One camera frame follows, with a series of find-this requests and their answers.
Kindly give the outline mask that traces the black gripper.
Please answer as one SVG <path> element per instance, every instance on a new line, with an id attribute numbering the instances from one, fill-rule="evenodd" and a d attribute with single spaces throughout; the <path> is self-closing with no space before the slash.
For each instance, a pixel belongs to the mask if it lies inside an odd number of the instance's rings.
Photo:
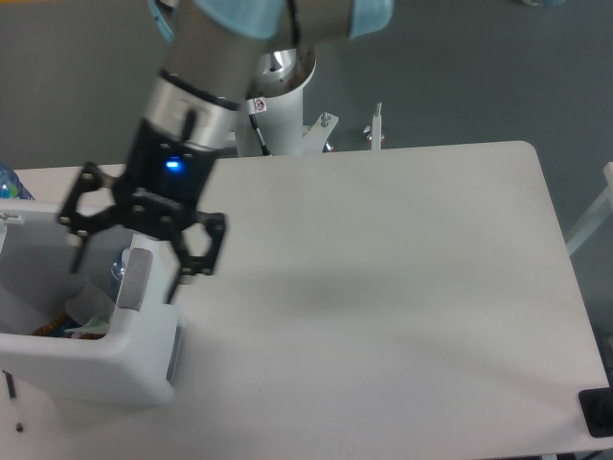
<path id="1" fill-rule="evenodd" d="M 67 229 L 69 243 L 76 247 L 69 272 L 79 272 L 96 235 L 122 226 L 170 243 L 177 268 L 167 304 L 193 277 L 214 275 L 227 216 L 197 211 L 197 204 L 215 161 L 213 150 L 182 143 L 143 120 L 121 175 L 86 162 L 57 214 L 57 223 Z"/>

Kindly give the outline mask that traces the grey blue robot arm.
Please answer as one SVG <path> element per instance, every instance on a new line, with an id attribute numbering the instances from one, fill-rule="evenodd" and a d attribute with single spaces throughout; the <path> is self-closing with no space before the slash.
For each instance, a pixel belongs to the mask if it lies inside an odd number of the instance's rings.
<path id="1" fill-rule="evenodd" d="M 391 1 L 180 1 L 172 39 L 125 161 L 112 176 L 84 164 L 57 215 L 77 244 L 114 226 L 168 242 L 174 277 L 211 275 L 227 228 L 198 207 L 262 56 L 384 29 Z"/>

